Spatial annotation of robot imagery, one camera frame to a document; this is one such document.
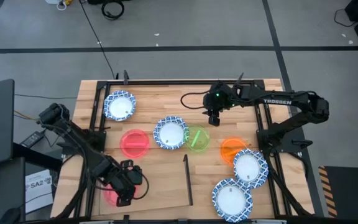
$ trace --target paper plate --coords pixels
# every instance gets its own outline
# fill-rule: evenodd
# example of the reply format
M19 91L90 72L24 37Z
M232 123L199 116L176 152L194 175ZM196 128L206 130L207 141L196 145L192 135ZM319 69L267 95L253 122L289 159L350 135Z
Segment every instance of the paper plate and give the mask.
M136 99L124 90L115 91L104 100L103 113L107 118L124 121L135 113Z
M237 153L233 161L234 176L247 188L255 189L265 183L269 170L262 154L250 149Z
M161 119L154 128L155 142L163 149L180 148L188 139L188 127L183 119L177 116L167 116Z
M234 223L247 219L253 206L250 190L232 178L216 184L212 203L220 217Z

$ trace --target black metal frame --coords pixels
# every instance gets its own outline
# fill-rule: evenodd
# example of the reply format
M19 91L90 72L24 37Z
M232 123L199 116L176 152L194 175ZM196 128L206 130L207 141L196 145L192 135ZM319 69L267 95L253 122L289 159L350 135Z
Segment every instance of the black metal frame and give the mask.
M101 94L101 90L103 88L105 89L105 92L104 92L104 99L105 99L109 95L111 86L113 86L113 85L212 85L212 84L216 83L216 81L217 81L217 80L129 80L129 77L125 71L124 71L124 78L125 78L124 80L117 80L118 79L118 74L117 74L116 80L114 80L114 81L98 81L97 82L96 93L95 93L95 97L94 97L94 103L93 103L93 109L92 109L92 115L91 115L91 121L89 124L90 129L94 130L95 128L98 128L99 131L104 131L104 128L105 128L104 125L106 122L106 117L103 115L103 112L101 114L99 127L95 127L96 116L97 116L99 100L100 100L100 94ZM224 81L227 84L234 84L236 80L222 80L222 81ZM261 88L265 88L263 80L242 80L241 83L249 84L249 85L257 85ZM267 104L264 104L264 110L265 110L267 123L268 123L268 125L270 125L272 123L272 115L270 114L270 109ZM262 122L262 116L260 114L260 108L258 105L255 105L255 114L256 114L256 118L257 118L258 129L262 130L264 127L263 127L263 122ZM279 153L274 152L273 157L275 159L278 175L285 183ZM189 192L189 204L192 205L193 199L192 199L192 195L191 195L190 173L188 170L187 155L183 158L183 162L185 162L185 168L186 168L186 177L187 177L188 192ZM82 182L82 181L86 181L84 167L83 167L83 171L81 173L81 179L80 179L80 182ZM273 212L274 212L275 217L277 217L281 214L280 214L280 209L278 207L277 193L275 191L274 181L271 178L271 176L268 176L268 186L269 186L270 196L272 199ZM87 197L86 197L86 209L85 209L85 216L88 218L92 215L93 198L94 198L94 188L92 186L88 185L88 193L87 193ZM286 215L291 215L290 204L288 203L288 200L284 195L283 195L283 202L284 202ZM75 208L74 217L79 217L80 208L81 208L81 201L78 203L78 205ZM158 222L167 222L167 221L169 222L170 220L158 220ZM211 221L212 220L198 220L198 222L200 222L200 223L202 223L202 222L211 223ZM225 223L225 222L222 222L222 220L213 220L213 221L216 223L220 223L220 222Z
M53 170L58 173L60 172L60 168L62 167L62 161L60 159L55 159L51 156L36 152L18 143L13 143L12 148L12 158L23 157L25 162Z

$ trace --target floor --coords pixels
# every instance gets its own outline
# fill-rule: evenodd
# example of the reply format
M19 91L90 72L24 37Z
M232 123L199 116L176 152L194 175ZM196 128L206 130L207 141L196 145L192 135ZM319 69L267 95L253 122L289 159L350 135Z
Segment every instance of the floor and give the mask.
M285 88L314 90L330 102L329 121L306 125L317 167L358 167L358 38L333 21L349 0L133 0L117 21L84 4L115 73L135 78L281 78ZM350 23L340 12L338 20ZM78 1L65 11L43 0L0 0L0 80L16 93L76 96L81 80L112 74ZM36 117L55 100L15 98ZM70 111L75 100L59 100ZM15 118L14 140L39 125ZM48 133L53 141L56 136ZM57 150L42 141L40 152ZM319 196L324 201L320 182ZM50 208L27 216L48 217Z

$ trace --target paper sheet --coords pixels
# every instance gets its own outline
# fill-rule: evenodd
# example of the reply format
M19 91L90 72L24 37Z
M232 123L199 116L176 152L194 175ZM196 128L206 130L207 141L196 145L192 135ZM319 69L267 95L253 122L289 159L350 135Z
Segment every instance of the paper sheet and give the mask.
M37 172L25 177L25 201L27 202L25 205L26 213L53 203L52 177L49 170Z

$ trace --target desk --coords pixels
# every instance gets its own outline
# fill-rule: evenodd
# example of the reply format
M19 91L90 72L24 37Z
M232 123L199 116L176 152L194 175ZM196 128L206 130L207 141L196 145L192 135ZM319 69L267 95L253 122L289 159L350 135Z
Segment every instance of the desk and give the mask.
M265 79L266 90L282 91L279 79ZM91 113L96 92L96 80L82 81L78 93L78 99L73 115L73 121L81 128L90 126ZM191 188L193 192L193 206L182 206L173 208L162 208L138 212L126 212L114 215L99 215L100 191L96 190L93 204L93 219L119 219L123 215L130 215L131 219L217 219L220 218L211 202L211 191L222 179L233 177L232 167L225 165L219 155L219 147L223 139L230 136L244 138L252 150L258 150L256 130L257 122L253 107L236 107L230 111L221 113L221 125L213 127L208 124L208 117L201 114L203 110L189 110L180 104L180 97L188 92L202 92L209 89L209 85L113 85L111 92L116 90L127 90L134 94L137 99L136 112L133 117L123 122L106 120L107 129L106 153L118 161L126 159L119 149L121 136L128 130L137 128L144 130L150 137L150 150L141 159L134 159L135 164L166 164L180 161L188 154L190 165ZM103 105L104 90L101 92L99 105ZM199 106L202 104L202 95L191 95L185 98L188 106ZM99 106L96 124L101 119L102 106ZM271 105L270 112L273 122L281 122L288 118L286 106ZM176 151L167 151L159 148L152 138L152 132L157 121L166 116L181 116L188 124L197 124L208 128L211 135L208 150L203 154L191 153L185 147ZM288 154L280 154L283 173L288 188L302 206L309 212L314 213L305 173L301 161ZM61 169L60 180L55 196L55 203L51 216L58 215L64 206L70 201L78 188L81 172L81 157L74 157ZM249 218L273 218L273 208L270 199L268 183L258 189L251 190L254 200L254 208ZM284 214L282 195L276 186L280 213ZM85 210L85 198L81 215Z
M25 202L24 158L0 163L0 219L10 208L19 208ZM25 220L25 207L21 206L19 221Z

